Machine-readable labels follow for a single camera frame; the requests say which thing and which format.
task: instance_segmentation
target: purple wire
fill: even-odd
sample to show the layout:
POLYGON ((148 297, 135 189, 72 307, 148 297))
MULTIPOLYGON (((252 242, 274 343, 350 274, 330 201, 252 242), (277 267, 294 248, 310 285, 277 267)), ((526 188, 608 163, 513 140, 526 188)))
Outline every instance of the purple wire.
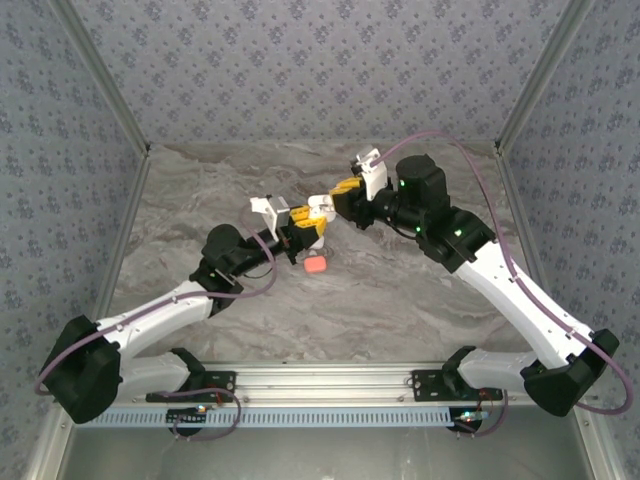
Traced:
MULTIPOLYGON (((266 292, 267 290, 269 290, 274 285, 274 283, 276 283, 276 278, 278 276, 278 267, 276 265, 275 257, 271 253, 271 250, 269 250, 269 247, 264 242, 264 240, 262 240, 262 238, 260 238, 260 235, 258 235, 245 222, 244 215, 245 215, 246 211, 248 210, 248 208, 249 207, 246 206, 240 212, 240 223, 249 232, 249 234, 253 237, 253 239, 258 243, 258 245, 260 245, 260 248, 262 248, 262 250, 264 251, 265 255, 267 256, 267 259, 269 260, 269 264, 271 265, 271 277, 269 278, 269 281, 266 283, 266 285, 264 285, 264 286, 262 286, 262 287, 260 287, 260 288, 258 288, 256 290, 252 290, 250 292, 244 292, 244 293, 223 293, 223 292, 189 292, 189 293, 183 293, 181 295, 176 295, 174 297, 176 301, 177 300, 185 300, 187 298, 194 298, 194 297, 251 298, 251 297, 256 297, 256 296, 266 292)), ((82 340, 77 341, 73 345, 70 345, 65 350, 63 350, 60 353, 60 355, 58 355, 56 358, 54 358, 51 361, 51 363, 49 363, 42 370, 42 372, 40 372, 40 375, 38 375, 38 378, 36 378, 36 383, 35 383, 35 386, 34 386, 35 393, 37 395, 50 395, 50 393, 47 392, 46 390, 42 390, 42 388, 41 388, 42 387, 42 383, 49 376, 49 374, 51 374, 51 372, 58 365, 60 365, 60 363, 62 363, 69 355, 71 355, 76 350, 84 347, 85 345, 93 342, 94 340, 97 340, 98 338, 101 338, 101 337, 104 337, 105 335, 108 335, 109 333, 111 333, 114 330, 116 330, 118 328, 118 326, 124 327, 125 325, 128 325, 131 322, 134 322, 134 321, 138 320, 139 318, 144 317, 145 315, 148 315, 150 313, 153 313, 156 310, 159 310, 159 309, 161 309, 163 307, 166 307, 167 305, 172 304, 172 303, 174 303, 174 299, 173 298, 168 298, 168 299, 162 300, 161 302, 154 303, 153 305, 150 305, 147 308, 145 308, 143 310, 140 310, 139 312, 134 313, 130 317, 127 317, 123 321, 121 321, 119 323, 116 323, 114 325, 111 325, 110 327, 107 327, 104 330, 100 330, 98 332, 92 333, 91 335, 83 338, 82 340)))
POLYGON ((607 355, 607 353, 605 351, 603 351, 600 347, 598 347, 593 342, 591 342, 590 340, 586 339, 585 337, 583 337, 579 333, 574 332, 571 327, 569 327, 567 324, 565 324, 559 317, 557 317, 551 310, 549 310, 535 296, 535 294, 533 292, 531 292, 531 290, 529 290, 529 288, 527 288, 525 283, 518 277, 518 273, 516 272, 516 269, 513 266, 513 260, 511 258, 511 252, 509 250, 509 245, 507 244, 507 241, 506 241, 506 239, 504 237, 504 233, 502 232, 502 228, 500 227, 500 222, 498 221, 498 215, 497 215, 497 213, 495 211, 494 204, 491 201, 491 196, 489 195, 489 192, 488 192, 486 183, 484 181, 484 178, 482 177, 482 174, 478 170, 477 165, 474 163, 473 159, 471 158, 471 155, 469 155, 467 150, 462 146, 462 144, 456 138, 454 138, 451 135, 449 135, 448 133, 442 132, 440 130, 425 130, 425 131, 422 131, 422 132, 414 133, 413 135, 411 135, 411 136, 405 138, 404 140, 398 142, 397 144, 395 144, 393 147, 391 147, 389 150, 387 150, 384 154, 382 154, 377 160, 371 162, 371 165, 372 166, 378 165, 380 162, 385 161, 387 158, 389 158, 391 156, 392 153, 394 153, 398 149, 402 148, 407 143, 413 142, 414 140, 417 140, 417 139, 423 138, 423 137, 444 137, 444 138, 447 138, 448 140, 450 140, 456 146, 456 148, 458 150, 460 150, 460 152, 464 156, 465 160, 469 164, 469 167, 473 171, 473 174, 475 175, 476 180, 478 181, 478 184, 480 186, 480 190, 482 191, 482 195, 484 196, 485 202, 487 203, 487 206, 489 207, 489 213, 491 214, 491 220, 493 221, 493 225, 495 226, 495 229, 496 229, 496 235, 498 237, 498 243, 500 245, 500 250, 502 251, 502 256, 504 257, 505 264, 507 265, 507 269, 509 270, 509 273, 511 274, 511 276, 515 279, 515 282, 518 285, 518 287, 520 287, 520 290, 522 290, 522 293, 524 293, 525 296, 529 300, 531 300, 531 302, 536 307, 538 307, 538 309, 542 313, 544 313, 547 317, 549 317, 553 323, 555 323, 558 327, 560 327, 562 330, 564 330, 569 335, 575 337, 580 343, 585 345, 587 348, 591 349, 592 352, 594 352, 598 357, 600 357, 604 362, 606 362, 607 365, 609 365, 611 367, 611 369, 618 375, 618 377, 622 381, 622 384, 624 385, 626 398, 625 398, 624 403, 620 407, 617 407, 617 408, 614 408, 614 409, 604 409, 604 408, 593 407, 591 405, 586 405, 586 404, 581 403, 581 402, 578 402, 577 405, 580 408, 583 408, 583 409, 588 410, 588 411, 593 412, 593 413, 602 414, 602 415, 620 415, 621 413, 624 413, 627 410, 629 410, 629 408, 631 408, 631 405, 633 404, 633 386, 632 386, 632 383, 631 383, 631 380, 629 379, 629 377, 622 370, 622 367, 620 367, 620 365, 618 365, 618 363, 615 360, 613 360, 609 355, 607 355))
POLYGON ((202 388, 200 390, 189 390, 187 392, 160 392, 158 395, 168 398, 177 398, 177 397, 190 397, 192 395, 200 395, 203 393, 220 393, 222 395, 226 395, 230 397, 238 407, 238 412, 236 413, 235 418, 233 419, 233 423, 229 428, 223 430, 220 433, 214 433, 211 435, 198 435, 197 437, 185 437, 184 435, 180 435, 178 433, 178 424, 184 418, 184 415, 179 415, 176 421, 173 423, 173 434, 176 438, 186 440, 187 442, 209 442, 212 440, 218 440, 219 438, 226 437, 227 435, 233 433, 236 428, 238 428, 238 424, 240 423, 240 419, 242 418, 242 405, 240 404, 240 399, 231 391, 226 390, 224 388, 210 387, 210 388, 202 388))
POLYGON ((469 430, 471 433, 468 433, 468 434, 463 433, 463 435, 468 435, 470 437, 481 438, 481 437, 486 437, 487 435, 492 434, 498 428, 500 428, 500 425, 502 425, 504 423, 505 418, 507 418, 507 409, 509 408, 509 392, 507 392, 506 390, 503 390, 502 396, 504 397, 504 402, 502 403, 502 411, 500 412, 500 416, 498 417, 498 420, 496 420, 496 423, 491 425, 491 427, 487 428, 486 430, 483 430, 482 432, 476 432, 473 430, 473 428, 469 427, 468 425, 465 425, 462 422, 453 422, 453 423, 458 427, 469 430))

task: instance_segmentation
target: purple cable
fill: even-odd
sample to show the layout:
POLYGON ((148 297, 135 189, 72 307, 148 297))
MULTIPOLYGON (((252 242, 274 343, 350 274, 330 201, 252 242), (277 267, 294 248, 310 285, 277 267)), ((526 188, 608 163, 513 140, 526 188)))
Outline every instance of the purple cable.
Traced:
MULTIPOLYGON (((245 293, 222 293, 222 292, 189 292, 189 293, 183 293, 182 295, 176 295, 175 296, 175 300, 185 300, 187 298, 194 298, 194 297, 251 298, 251 297, 256 297, 258 295, 261 295, 262 293, 264 293, 267 290, 269 290, 273 286, 274 283, 276 283, 276 278, 278 276, 278 268, 277 268, 277 265, 276 265, 276 259, 274 258, 273 254, 271 253, 271 250, 269 250, 269 247, 267 246, 267 244, 262 240, 262 238, 260 238, 260 235, 258 235, 244 221, 244 214, 246 213, 248 208, 249 207, 246 206, 240 212, 240 223, 249 232, 249 234, 253 237, 253 239, 258 243, 258 245, 260 245, 260 248, 262 248, 262 250, 264 251, 265 255, 267 256, 267 259, 269 260, 269 264, 271 265, 271 277, 269 278, 269 281, 267 282, 267 284, 264 285, 263 287, 258 288, 257 290, 252 290, 250 292, 245 292, 245 293)), ((105 335, 108 335, 109 333, 111 333, 114 330, 116 330, 118 328, 118 326, 124 327, 125 325, 128 325, 131 322, 134 322, 134 321, 138 320, 139 318, 142 318, 145 315, 148 315, 148 314, 150 314, 152 312, 155 312, 156 310, 159 310, 160 308, 163 308, 163 307, 165 307, 165 306, 167 306, 167 305, 169 305, 171 303, 174 303, 174 299, 172 299, 172 298, 168 298, 168 299, 163 300, 161 302, 154 303, 153 305, 150 305, 147 308, 145 308, 143 310, 140 310, 139 312, 134 313, 130 317, 127 317, 122 322, 116 323, 114 325, 111 325, 110 327, 105 328, 104 330, 100 330, 98 332, 92 333, 91 335, 89 335, 89 336, 83 338, 82 340, 77 341, 73 345, 70 345, 69 347, 67 347, 65 350, 63 350, 60 353, 60 355, 58 355, 56 358, 54 358, 51 361, 51 363, 49 363, 49 365, 47 365, 42 370, 42 372, 40 372, 40 375, 38 375, 38 378, 36 378, 36 383, 35 383, 35 386, 34 386, 34 390, 35 390, 36 394, 37 395, 50 395, 50 393, 47 392, 46 390, 42 390, 42 388, 41 388, 42 387, 42 382, 44 382, 44 380, 49 376, 49 374, 58 365, 60 365, 60 363, 62 363, 65 360, 65 358, 67 358, 73 352, 75 352, 79 348, 84 347, 88 343, 91 343, 94 340, 97 340, 98 338, 101 338, 101 337, 104 337, 105 335)))
POLYGON ((583 337, 579 333, 574 332, 571 327, 569 327, 567 324, 565 324, 551 310, 549 310, 540 300, 538 300, 538 298, 535 296, 535 294, 533 292, 531 292, 531 290, 529 290, 527 288, 525 283, 520 278, 518 278, 518 273, 516 272, 516 269, 513 266, 513 260, 511 258, 511 252, 509 251, 509 245, 507 244, 507 241, 504 238, 504 234, 502 232, 502 228, 500 227, 500 222, 498 221, 498 215, 496 214, 495 207, 493 205, 493 202, 491 201, 491 196, 489 195, 489 192, 487 190, 486 183, 485 183, 485 181, 484 181, 484 179, 482 177, 482 174, 478 170, 478 167, 474 163, 473 159, 471 158, 471 156, 469 155, 467 150, 462 146, 462 144, 457 139, 455 139, 454 137, 452 137, 448 133, 442 132, 440 130, 425 130, 423 132, 414 133, 413 135, 405 138, 404 140, 398 142, 396 145, 391 147, 384 154, 382 154, 377 160, 371 162, 371 165, 372 166, 378 165, 380 162, 385 161, 387 158, 389 158, 389 156, 391 156, 392 153, 394 153, 395 151, 397 151, 398 149, 400 149, 401 147, 403 147, 407 143, 413 142, 414 140, 417 140, 417 139, 423 138, 423 137, 444 137, 444 138, 447 138, 448 140, 450 140, 456 146, 456 148, 458 150, 460 150, 460 152, 464 156, 465 160, 469 164, 469 167, 471 167, 471 170, 473 171, 473 174, 475 175, 476 180, 478 181, 478 184, 480 186, 480 190, 482 191, 482 195, 484 196, 484 199, 485 199, 485 201, 487 203, 487 206, 489 207, 489 213, 491 214, 491 220, 493 221, 493 225, 495 226, 495 229, 496 229, 496 235, 498 237, 498 243, 500 245, 500 250, 502 251, 502 256, 504 257, 504 261, 505 261, 505 263, 507 265, 507 269, 509 270, 509 273, 511 274, 511 276, 515 279, 515 282, 518 285, 518 287, 520 287, 520 290, 522 290, 522 293, 524 293, 525 296, 529 300, 531 300, 531 302, 536 307, 538 307, 538 309, 542 313, 544 313, 547 317, 549 317, 553 323, 558 325, 558 327, 560 327, 562 330, 564 330, 569 335, 572 335, 573 337, 575 337, 580 343, 585 345, 587 348, 590 348, 592 352, 594 352, 598 357, 600 357, 604 362, 606 362, 607 365, 609 365, 611 367, 611 369, 618 375, 618 377, 622 381, 622 384, 624 385, 626 398, 625 398, 624 403, 620 407, 608 410, 608 409, 593 407, 591 405, 586 405, 586 404, 581 403, 581 402, 578 402, 577 405, 580 408, 583 408, 583 409, 588 410, 588 411, 593 412, 593 413, 602 414, 602 415, 620 415, 621 413, 624 413, 627 410, 629 410, 629 408, 631 408, 631 405, 633 404, 633 386, 631 384, 631 380, 624 373, 624 371, 622 370, 620 365, 618 365, 618 363, 616 361, 614 361, 609 355, 607 355, 606 352, 603 351, 600 347, 598 347, 597 345, 595 345, 594 343, 592 343, 590 340, 586 339, 585 337, 583 337))
POLYGON ((180 420, 184 418, 184 415, 179 415, 176 421, 173 423, 173 434, 178 439, 186 440, 187 442, 208 442, 211 440, 218 440, 219 438, 226 437, 227 435, 233 433, 236 428, 238 428, 238 424, 240 423, 240 419, 242 418, 242 405, 240 404, 240 399, 231 391, 225 390, 224 388, 202 388, 200 390, 190 390, 187 392, 160 392, 158 395, 168 398, 176 398, 176 397, 190 397, 191 395, 199 395, 203 393, 220 393, 222 395, 226 395, 230 397, 238 407, 238 412, 236 413, 235 418, 233 419, 233 423, 229 428, 223 430, 220 433, 214 433, 212 435, 198 435, 197 437, 185 437, 184 435, 180 435, 178 433, 178 424, 180 420))
POLYGON ((462 422, 453 422, 453 423, 455 425, 457 425, 458 427, 461 427, 461 428, 464 428, 464 429, 470 431, 471 433, 463 434, 463 435, 468 435, 470 437, 481 438, 481 437, 486 437, 487 435, 492 434, 498 428, 500 428, 500 425, 502 425, 504 423, 504 419, 507 418, 507 409, 509 408, 509 392, 507 392, 506 390, 503 390, 502 391, 502 396, 504 397, 504 402, 502 404, 502 411, 500 412, 500 416, 498 417, 498 420, 496 420, 496 423, 491 425, 486 430, 483 430, 482 432, 476 432, 476 431, 473 430, 473 428, 469 427, 468 425, 465 425, 462 422))

